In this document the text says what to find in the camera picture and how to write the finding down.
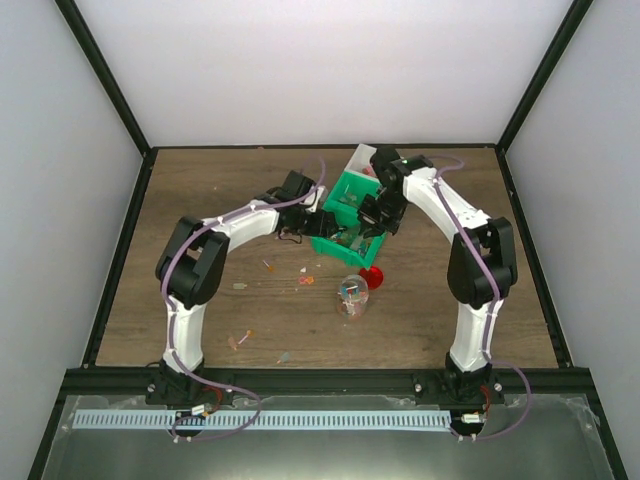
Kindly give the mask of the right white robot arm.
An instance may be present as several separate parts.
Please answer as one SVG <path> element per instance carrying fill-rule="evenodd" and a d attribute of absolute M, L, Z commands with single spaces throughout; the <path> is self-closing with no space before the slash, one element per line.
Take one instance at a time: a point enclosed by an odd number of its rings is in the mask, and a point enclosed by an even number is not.
<path fill-rule="evenodd" d="M 463 169 L 463 160 L 444 156 L 435 167 L 425 155 L 403 157 L 381 147 L 369 164 L 380 184 L 364 197 L 357 218 L 363 237 L 396 234 L 408 205 L 418 207 L 440 229 L 451 250 L 447 284 L 458 303 L 454 341 L 445 358 L 447 396 L 458 403 L 472 399 L 491 374 L 491 340 L 497 314 L 517 282 L 513 227 L 472 206 L 444 179 Z"/>

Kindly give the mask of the green double candy bin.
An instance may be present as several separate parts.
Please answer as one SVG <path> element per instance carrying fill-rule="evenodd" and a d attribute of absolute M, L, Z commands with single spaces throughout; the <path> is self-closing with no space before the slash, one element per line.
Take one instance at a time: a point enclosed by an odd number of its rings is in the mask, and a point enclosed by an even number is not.
<path fill-rule="evenodd" d="M 380 183 L 371 177 L 343 171 L 326 201 L 323 209 L 334 212 L 338 224 L 343 230 L 330 238 L 312 237 L 311 245 L 320 255 L 327 255 L 344 262 L 347 266 L 370 268 L 383 245 L 386 235 L 374 237 L 368 253 L 362 257 L 347 248 L 351 229 L 360 230 L 357 210 L 366 194 L 376 196 Z"/>

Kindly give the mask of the green slotted scoop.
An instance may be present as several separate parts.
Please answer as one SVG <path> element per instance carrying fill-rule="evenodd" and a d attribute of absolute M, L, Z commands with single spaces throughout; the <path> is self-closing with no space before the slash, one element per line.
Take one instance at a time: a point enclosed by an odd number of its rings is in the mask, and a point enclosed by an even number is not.
<path fill-rule="evenodd" d="M 346 242 L 346 246 L 349 250 L 358 253 L 360 256 L 364 257 L 374 240 L 374 237 L 365 237 L 363 234 L 359 232 L 359 228 L 356 227 L 350 230 L 349 239 Z"/>

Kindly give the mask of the clear plastic jar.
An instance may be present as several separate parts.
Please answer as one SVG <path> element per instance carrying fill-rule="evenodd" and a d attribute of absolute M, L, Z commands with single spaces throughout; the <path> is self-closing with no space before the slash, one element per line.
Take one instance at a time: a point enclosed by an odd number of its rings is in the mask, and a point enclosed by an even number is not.
<path fill-rule="evenodd" d="M 337 290 L 337 310 L 349 319 L 361 317 L 369 300 L 365 279 L 357 274 L 343 278 Z"/>

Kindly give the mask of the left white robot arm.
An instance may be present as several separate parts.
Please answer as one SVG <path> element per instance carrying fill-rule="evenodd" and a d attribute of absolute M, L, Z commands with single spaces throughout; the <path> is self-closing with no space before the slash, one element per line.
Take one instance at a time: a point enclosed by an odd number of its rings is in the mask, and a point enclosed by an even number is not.
<path fill-rule="evenodd" d="M 167 310 L 157 381 L 164 398 L 191 404 L 203 395 L 204 316 L 220 287 L 228 255 L 271 234 L 328 238 L 337 233 L 335 215 L 321 208 L 326 195 L 323 179 L 314 181 L 292 170 L 281 186 L 236 210 L 204 219 L 180 218 L 155 269 Z"/>

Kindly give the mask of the white candy bin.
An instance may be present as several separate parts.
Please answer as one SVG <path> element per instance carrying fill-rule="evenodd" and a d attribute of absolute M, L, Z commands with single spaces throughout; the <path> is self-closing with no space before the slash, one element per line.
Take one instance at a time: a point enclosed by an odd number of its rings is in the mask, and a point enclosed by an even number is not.
<path fill-rule="evenodd" d="M 375 171 L 370 163 L 371 157 L 376 152 L 377 149 L 373 146 L 359 144 L 347 162 L 344 170 L 349 173 L 376 178 Z"/>

